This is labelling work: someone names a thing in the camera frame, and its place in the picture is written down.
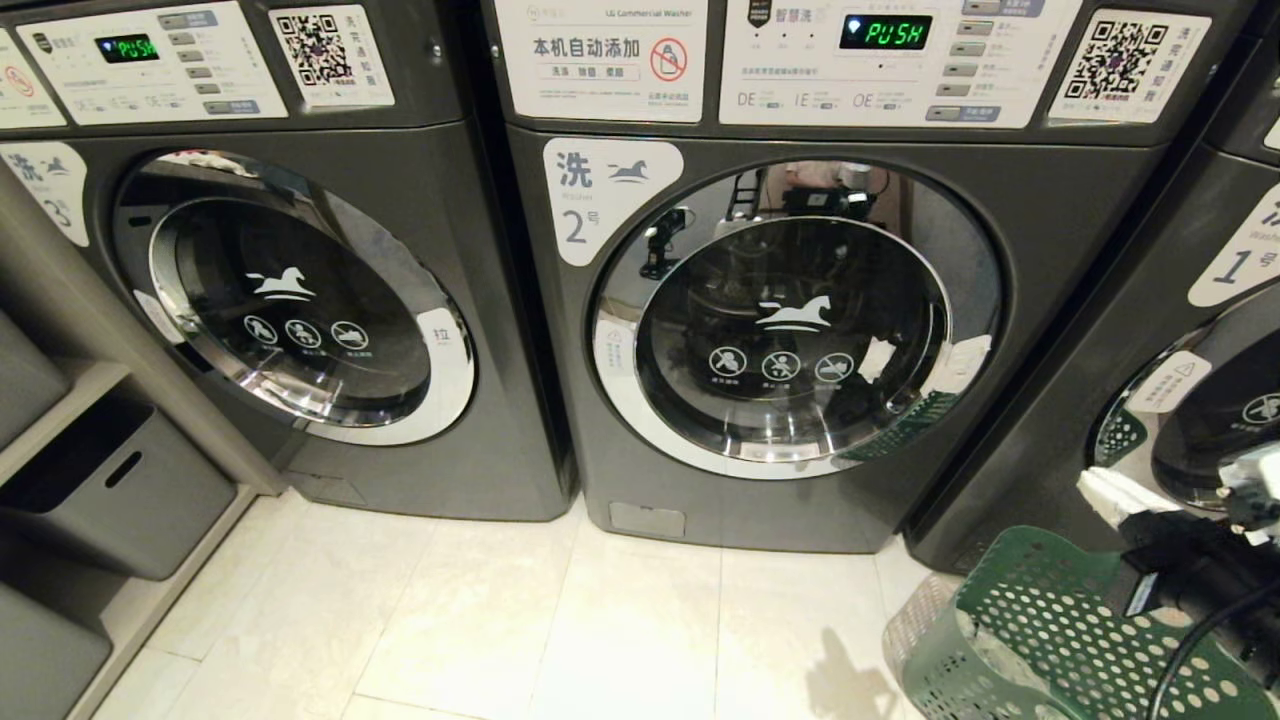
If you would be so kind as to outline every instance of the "qr code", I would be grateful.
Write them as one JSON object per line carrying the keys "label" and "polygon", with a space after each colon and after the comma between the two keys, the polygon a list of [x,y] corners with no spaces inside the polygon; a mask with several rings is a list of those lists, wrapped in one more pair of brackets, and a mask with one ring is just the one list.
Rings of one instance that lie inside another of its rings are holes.
{"label": "qr code", "polygon": [[1151,68],[1169,26],[1100,20],[1066,85],[1073,100],[1128,100]]}
{"label": "qr code", "polygon": [[302,85],[355,85],[355,70],[333,15],[280,15],[275,24]]}

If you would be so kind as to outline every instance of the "front-loading washer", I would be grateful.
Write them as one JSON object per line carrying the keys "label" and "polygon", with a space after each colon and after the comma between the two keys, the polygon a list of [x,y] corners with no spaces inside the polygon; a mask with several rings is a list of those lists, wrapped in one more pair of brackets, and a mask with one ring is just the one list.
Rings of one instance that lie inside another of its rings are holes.
{"label": "front-loading washer", "polygon": [[590,516],[873,552],[1251,3],[485,4]]}
{"label": "front-loading washer", "polygon": [[1194,150],[951,483],[913,518],[919,560],[966,571],[1018,524],[1123,548],[1075,489],[1093,465],[1221,516],[1220,464],[1280,437],[1277,18],[1280,4],[1258,6]]}
{"label": "front-loading washer", "polygon": [[467,12],[13,10],[0,54],[31,97],[6,92],[0,154],[303,495],[547,520],[573,487],[470,109]]}

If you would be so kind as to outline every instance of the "floor tile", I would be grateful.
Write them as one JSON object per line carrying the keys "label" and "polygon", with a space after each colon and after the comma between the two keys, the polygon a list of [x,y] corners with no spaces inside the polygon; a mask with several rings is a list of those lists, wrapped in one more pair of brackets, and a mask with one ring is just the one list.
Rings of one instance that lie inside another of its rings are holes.
{"label": "floor tile", "polygon": [[531,716],[713,717],[719,559],[582,523]]}
{"label": "floor tile", "polygon": [[876,569],[879,573],[884,612],[890,618],[897,615],[915,588],[929,575],[929,569],[906,552],[902,536],[893,536],[890,544],[876,553]]}
{"label": "floor tile", "polygon": [[356,696],[351,698],[351,705],[347,706],[347,712],[343,714],[342,720],[476,720],[476,719],[467,717],[465,715],[449,715],[448,712],[425,710],[422,707],[413,707],[412,705],[401,705],[398,702],[387,702],[385,700],[374,700],[370,697]]}
{"label": "floor tile", "polygon": [[552,523],[443,521],[357,692],[524,717],[584,516],[575,507]]}
{"label": "floor tile", "polygon": [[339,720],[436,521],[311,505],[173,720]]}
{"label": "floor tile", "polygon": [[876,561],[724,551],[717,717],[901,717]]}
{"label": "floor tile", "polygon": [[93,720],[164,720],[198,667],[189,657],[142,648]]}
{"label": "floor tile", "polygon": [[294,491],[260,497],[173,606],[147,646],[204,660],[307,507]]}

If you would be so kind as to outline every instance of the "round glass door window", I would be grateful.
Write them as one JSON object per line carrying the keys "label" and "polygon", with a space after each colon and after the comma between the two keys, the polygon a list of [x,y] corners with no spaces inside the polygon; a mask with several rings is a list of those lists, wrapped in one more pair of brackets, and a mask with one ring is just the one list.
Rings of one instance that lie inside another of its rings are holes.
{"label": "round glass door window", "polygon": [[308,432],[398,445],[465,409],[475,370],[444,290],[323,187],[251,158],[172,152],[131,176],[115,224],[160,331]]}
{"label": "round glass door window", "polygon": [[1093,464],[1224,510],[1220,469],[1280,441],[1277,316],[1272,286],[1161,354],[1098,423]]}
{"label": "round glass door window", "polygon": [[896,452],[992,345],[1001,288],[979,223],[906,174],[773,164],[668,205],[598,299],[618,413],[694,466],[785,479]]}

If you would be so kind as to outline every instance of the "perforated basket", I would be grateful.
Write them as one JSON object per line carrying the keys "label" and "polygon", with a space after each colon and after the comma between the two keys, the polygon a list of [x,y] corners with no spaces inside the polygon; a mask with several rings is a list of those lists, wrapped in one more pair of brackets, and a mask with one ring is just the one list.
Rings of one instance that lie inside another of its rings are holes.
{"label": "perforated basket", "polygon": [[[1098,593],[1120,562],[1036,528],[992,544],[902,667],[929,720],[1134,720],[1189,628],[1119,618]],[[934,592],[925,588],[925,592]],[[1179,673],[1161,717],[1275,720],[1268,696],[1211,639]]]}

